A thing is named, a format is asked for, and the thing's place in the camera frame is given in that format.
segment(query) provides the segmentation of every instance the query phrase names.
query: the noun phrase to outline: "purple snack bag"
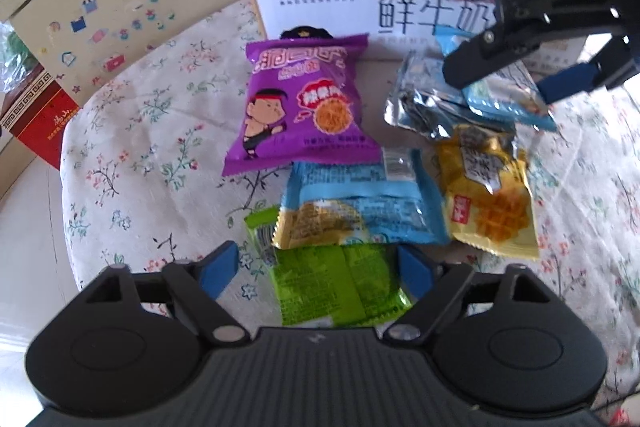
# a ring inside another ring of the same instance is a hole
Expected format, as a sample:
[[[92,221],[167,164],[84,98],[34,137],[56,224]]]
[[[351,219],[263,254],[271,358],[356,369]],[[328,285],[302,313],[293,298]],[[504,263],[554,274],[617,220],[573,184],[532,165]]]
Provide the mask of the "purple snack bag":
[[[292,161],[379,162],[380,147],[360,129],[354,83],[356,58],[366,47],[366,35],[247,44],[254,70],[240,136],[226,154],[222,175]]]

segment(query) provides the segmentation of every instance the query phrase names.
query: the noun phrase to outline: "black hair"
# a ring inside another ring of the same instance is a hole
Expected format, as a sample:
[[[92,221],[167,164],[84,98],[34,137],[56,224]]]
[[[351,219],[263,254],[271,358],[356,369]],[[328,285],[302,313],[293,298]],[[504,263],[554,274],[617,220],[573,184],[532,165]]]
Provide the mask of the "black hair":
[[[303,37],[300,33],[308,33],[308,37]],[[280,35],[281,39],[333,39],[331,33],[322,28],[314,28],[313,26],[296,26],[290,30],[285,30]]]
[[[276,89],[274,87],[268,87],[266,89],[261,89],[260,91],[257,91],[252,99],[251,99],[251,103],[255,103],[255,99],[258,98],[260,95],[263,96],[283,96],[285,100],[288,100],[289,97],[287,96],[287,93],[281,89]]]

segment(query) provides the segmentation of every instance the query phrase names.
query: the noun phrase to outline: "floral tablecloth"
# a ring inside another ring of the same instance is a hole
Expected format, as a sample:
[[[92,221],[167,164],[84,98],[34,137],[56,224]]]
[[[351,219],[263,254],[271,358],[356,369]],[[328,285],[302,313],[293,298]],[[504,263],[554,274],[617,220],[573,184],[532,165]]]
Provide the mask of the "floral tablecloth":
[[[220,177],[243,115],[244,46],[257,38],[250,4],[229,6],[117,76],[68,124],[63,211],[80,287],[108,264],[154,271],[233,239],[241,267],[220,303],[252,331],[280,323],[268,267],[243,218],[279,202],[287,168]],[[364,128],[383,145],[420,144],[382,119],[397,66],[358,65]],[[561,132],[531,146],[541,257],[527,264],[606,346],[601,399],[626,392],[640,375],[640,112],[632,87],[559,103]],[[513,262],[460,244],[451,250],[450,258],[482,271]]]

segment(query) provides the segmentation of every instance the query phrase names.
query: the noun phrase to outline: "ridged black surface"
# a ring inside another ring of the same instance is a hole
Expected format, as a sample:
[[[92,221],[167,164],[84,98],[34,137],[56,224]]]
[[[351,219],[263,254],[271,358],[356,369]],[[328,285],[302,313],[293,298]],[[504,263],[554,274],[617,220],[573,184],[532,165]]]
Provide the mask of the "ridged black surface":
[[[48,409],[30,427],[91,425],[601,426],[588,411],[519,420],[474,410],[437,380],[419,351],[386,346],[371,329],[268,328],[249,346],[214,352],[187,389],[157,408],[98,421]]]

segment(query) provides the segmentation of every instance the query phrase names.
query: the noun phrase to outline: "floor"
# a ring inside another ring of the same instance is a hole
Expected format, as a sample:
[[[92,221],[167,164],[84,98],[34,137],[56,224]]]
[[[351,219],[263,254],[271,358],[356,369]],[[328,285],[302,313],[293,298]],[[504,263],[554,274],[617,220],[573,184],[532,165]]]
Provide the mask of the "floor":
[[[24,374],[29,341],[76,294],[66,256],[62,185],[36,159],[0,200],[0,426],[40,410]]]

